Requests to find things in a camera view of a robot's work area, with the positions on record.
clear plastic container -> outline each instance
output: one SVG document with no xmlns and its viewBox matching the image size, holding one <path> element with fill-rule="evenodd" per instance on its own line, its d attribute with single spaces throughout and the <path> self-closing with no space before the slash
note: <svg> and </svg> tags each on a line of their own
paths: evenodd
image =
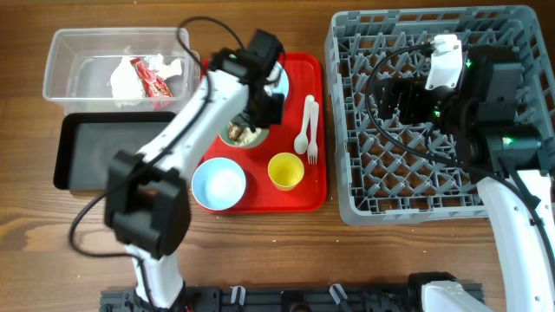
<svg viewBox="0 0 555 312">
<path fill-rule="evenodd" d="M 168 103 L 163 110 L 177 113 L 199 84 L 200 71 L 177 42 L 175 31 L 176 28 L 60 29 L 50 46 L 42 95 L 63 107 L 66 114 L 153 111 L 160 101 Z M 181 35 L 188 47 L 186 30 L 181 30 Z M 173 97 L 113 98 L 110 76 L 121 57 L 157 54 L 164 56 L 166 64 L 176 58 L 182 60 L 183 74 L 166 79 Z"/>
</svg>

plastic storage bin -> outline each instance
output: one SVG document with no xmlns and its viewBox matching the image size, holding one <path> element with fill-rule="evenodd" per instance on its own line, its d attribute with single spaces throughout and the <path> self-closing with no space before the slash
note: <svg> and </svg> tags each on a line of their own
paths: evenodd
<svg viewBox="0 0 555 312">
<path fill-rule="evenodd" d="M 555 81 L 538 18 L 527 6 L 336 13 L 325 41 L 328 90 L 336 133 L 336 178 L 341 217 L 347 224 L 408 224 L 445 218 L 487 217 L 475 185 L 459 168 L 417 159 L 396 149 L 370 124 L 362 97 L 365 81 L 385 52 L 455 33 L 466 46 L 489 44 L 518 52 L 523 75 L 515 120 L 542 133 L 555 163 Z M 378 78 L 427 75 L 420 52 L 401 55 Z M 430 124 L 402 125 L 398 116 L 382 123 L 398 140 L 425 151 Z M 435 132 L 437 153 L 454 155 L 455 142 Z"/>
<path fill-rule="evenodd" d="M 42 95 L 66 114 L 153 111 L 155 102 L 169 102 L 164 110 L 179 112 L 197 87 L 200 72 L 175 38 L 176 28 L 60 29 L 54 34 L 46 63 Z M 186 30 L 181 30 L 188 46 Z M 183 75 L 170 77 L 171 98 L 114 99 L 110 76 L 121 57 L 162 54 L 164 62 L 182 60 Z"/>
</svg>

plastic utensil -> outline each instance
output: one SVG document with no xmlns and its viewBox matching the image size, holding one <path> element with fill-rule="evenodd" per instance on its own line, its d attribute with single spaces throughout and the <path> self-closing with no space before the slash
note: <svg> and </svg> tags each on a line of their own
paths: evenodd
<svg viewBox="0 0 555 312">
<path fill-rule="evenodd" d="M 316 143 L 316 132 L 318 129 L 318 115 L 320 106 L 315 101 L 310 106 L 310 144 L 308 149 L 309 164 L 315 165 L 318 162 L 318 145 Z"/>
<path fill-rule="evenodd" d="M 304 152 L 306 152 L 306 148 L 309 146 L 309 137 L 306 136 L 306 128 L 309 125 L 310 107 L 312 102 L 314 102 L 314 96 L 306 95 L 306 98 L 304 99 L 303 125 L 301 126 L 301 132 L 293 142 L 295 153 L 299 155 L 304 154 Z"/>
<path fill-rule="evenodd" d="M 279 153 L 270 159 L 268 174 L 278 190 L 290 191 L 303 179 L 303 161 L 293 153 Z"/>
<path fill-rule="evenodd" d="M 233 160 L 215 158 L 197 168 L 191 182 L 194 198 L 206 209 L 223 211 L 233 207 L 245 193 L 246 177 Z"/>
</svg>

trash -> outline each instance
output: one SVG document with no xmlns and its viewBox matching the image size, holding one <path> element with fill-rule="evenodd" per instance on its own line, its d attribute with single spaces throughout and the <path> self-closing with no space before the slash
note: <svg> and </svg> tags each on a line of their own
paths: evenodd
<svg viewBox="0 0 555 312">
<path fill-rule="evenodd" d="M 145 89 L 142 87 L 135 68 L 131 65 L 131 57 L 123 56 L 120 65 L 110 76 L 112 96 L 115 99 L 130 99 L 146 97 Z M 118 107 L 126 105 L 137 105 L 137 101 L 116 101 Z"/>
<path fill-rule="evenodd" d="M 169 65 L 166 65 L 164 64 L 164 56 L 158 54 L 145 57 L 145 62 L 148 64 L 148 70 L 153 71 L 163 80 L 183 74 L 180 59 L 175 59 Z"/>
<path fill-rule="evenodd" d="M 164 80 L 182 74 L 180 59 L 175 59 L 166 65 L 164 56 L 161 54 L 146 56 L 144 60 L 139 57 L 123 56 L 120 65 L 110 76 L 112 96 L 116 99 L 172 97 L 172 92 Z M 117 101 L 116 105 L 122 107 L 138 103 L 138 101 Z M 169 103 L 158 101 L 153 103 L 154 110 L 161 110 L 167 105 Z"/>
<path fill-rule="evenodd" d="M 137 75 L 142 81 L 143 88 L 147 92 L 147 97 L 172 97 L 172 93 L 164 80 L 154 72 L 148 70 L 147 66 L 145 66 L 145 62 L 140 57 L 133 59 L 131 65 L 133 65 Z M 153 103 L 154 110 L 161 110 L 169 104 L 169 102 L 156 101 Z"/>
</svg>

yellow cup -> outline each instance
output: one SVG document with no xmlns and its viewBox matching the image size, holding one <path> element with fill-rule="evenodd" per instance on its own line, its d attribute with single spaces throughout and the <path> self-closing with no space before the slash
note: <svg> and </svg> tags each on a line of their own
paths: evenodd
<svg viewBox="0 0 555 312">
<path fill-rule="evenodd" d="M 292 153 L 279 153 L 271 158 L 268 174 L 278 190 L 290 191 L 303 179 L 303 161 Z"/>
</svg>

